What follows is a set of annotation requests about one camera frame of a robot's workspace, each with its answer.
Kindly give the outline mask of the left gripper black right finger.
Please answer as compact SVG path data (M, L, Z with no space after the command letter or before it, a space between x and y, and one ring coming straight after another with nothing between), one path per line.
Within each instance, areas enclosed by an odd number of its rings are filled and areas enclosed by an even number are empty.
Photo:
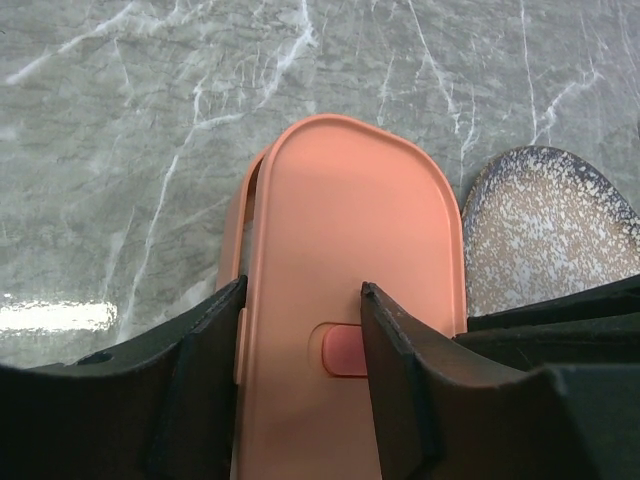
M362 336L386 479L635 479L639 362L522 371L361 290Z

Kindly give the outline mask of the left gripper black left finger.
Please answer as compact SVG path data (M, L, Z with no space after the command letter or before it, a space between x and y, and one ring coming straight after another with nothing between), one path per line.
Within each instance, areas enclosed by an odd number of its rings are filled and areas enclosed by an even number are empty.
M73 364L1 369L5 479L226 479L247 280Z

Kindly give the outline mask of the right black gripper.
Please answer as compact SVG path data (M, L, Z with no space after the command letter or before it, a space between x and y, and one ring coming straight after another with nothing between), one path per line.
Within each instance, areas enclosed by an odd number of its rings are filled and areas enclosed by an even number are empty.
M639 277L470 317L454 341L522 371L551 363L637 364Z

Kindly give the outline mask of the pink lunch box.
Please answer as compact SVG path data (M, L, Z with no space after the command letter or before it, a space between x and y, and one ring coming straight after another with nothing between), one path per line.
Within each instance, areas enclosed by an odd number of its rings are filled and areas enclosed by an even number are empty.
M243 240L245 226L254 215L255 196L259 185L259 169L262 161L268 157L270 150L271 147L266 147L255 157L229 202L218 262L216 292L242 276L241 257L243 248L247 244ZM247 279L245 306L240 311L238 321L234 381L242 391L258 384L259 337L266 330L265 316L261 311L264 303L259 298L258 281L260 278L258 274L260 267L258 258L255 258L255 262L250 265L250 271L256 274L256 277Z

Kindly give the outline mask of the pink lunch box lid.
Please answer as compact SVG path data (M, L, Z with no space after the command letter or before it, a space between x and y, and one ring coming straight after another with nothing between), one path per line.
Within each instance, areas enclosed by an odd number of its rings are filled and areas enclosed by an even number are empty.
M266 330L258 384L239 389L232 475L376 479L361 287L464 332L458 204L420 148L347 116L308 117L267 147L240 267L248 279L261 264Z

